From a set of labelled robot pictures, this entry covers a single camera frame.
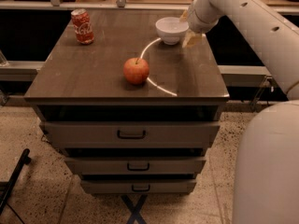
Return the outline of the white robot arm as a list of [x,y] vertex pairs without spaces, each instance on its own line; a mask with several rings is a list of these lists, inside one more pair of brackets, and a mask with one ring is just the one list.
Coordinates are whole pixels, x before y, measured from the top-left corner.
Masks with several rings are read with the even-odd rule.
[[260,0],[193,0],[183,20],[200,35],[222,16],[262,61],[263,80],[288,98],[258,113],[242,135],[232,224],[299,224],[298,28]]

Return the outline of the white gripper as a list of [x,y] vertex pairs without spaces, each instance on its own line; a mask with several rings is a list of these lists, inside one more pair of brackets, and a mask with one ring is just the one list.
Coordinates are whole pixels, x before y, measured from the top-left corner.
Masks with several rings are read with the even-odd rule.
[[182,47],[192,47],[197,44],[202,34],[209,32],[217,25],[222,13],[208,0],[193,0],[188,10],[184,10],[179,21],[187,21],[189,28],[185,34]]

